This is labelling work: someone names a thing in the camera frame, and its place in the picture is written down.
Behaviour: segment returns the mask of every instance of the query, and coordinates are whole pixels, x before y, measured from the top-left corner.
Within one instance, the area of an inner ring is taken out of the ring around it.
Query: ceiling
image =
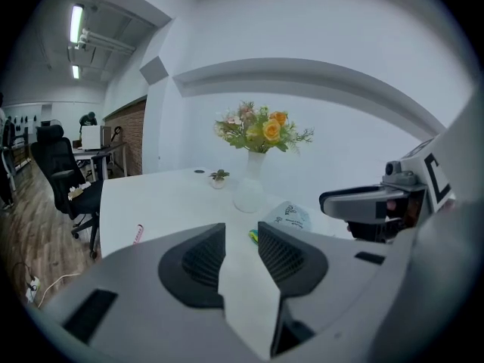
[[[72,64],[78,64],[80,79],[109,81],[129,56],[88,46],[75,51],[70,61],[67,47],[75,4],[85,8],[82,28],[134,47],[155,30],[153,24],[103,0],[42,0],[17,40],[8,67],[72,75]]]

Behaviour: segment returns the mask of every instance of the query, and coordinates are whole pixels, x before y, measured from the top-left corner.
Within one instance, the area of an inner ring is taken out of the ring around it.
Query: brick wall
[[[115,137],[114,141],[126,141],[128,143],[128,147],[126,148],[126,166],[128,167],[128,174],[130,176],[140,175],[142,173],[141,152],[145,107],[146,100],[143,100],[112,114],[104,120],[104,124],[111,127],[112,133],[114,133],[114,128],[117,126],[123,128],[123,131]],[[123,157],[121,154],[116,154],[115,160],[123,166]]]

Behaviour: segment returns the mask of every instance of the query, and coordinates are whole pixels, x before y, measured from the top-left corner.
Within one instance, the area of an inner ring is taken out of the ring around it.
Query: small potted plant
[[[223,169],[219,169],[217,172],[212,172],[209,176],[212,178],[211,184],[214,188],[224,188],[225,186],[225,177],[229,176],[230,173],[224,171]]]

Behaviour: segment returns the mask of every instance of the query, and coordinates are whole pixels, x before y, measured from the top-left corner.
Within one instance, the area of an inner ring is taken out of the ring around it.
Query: yellow rose
[[[279,132],[281,131],[281,126],[276,119],[270,119],[264,123],[262,127],[262,132],[267,141],[271,143],[277,143],[279,141]]]
[[[284,125],[287,121],[286,113],[274,112],[269,116],[269,119],[275,119],[280,126]]]

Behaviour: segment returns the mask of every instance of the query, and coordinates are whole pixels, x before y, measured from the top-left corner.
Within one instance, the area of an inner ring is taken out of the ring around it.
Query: plastic bag
[[[291,202],[283,202],[274,208],[263,219],[267,223],[279,223],[281,225],[311,231],[312,224],[309,214],[302,208]]]

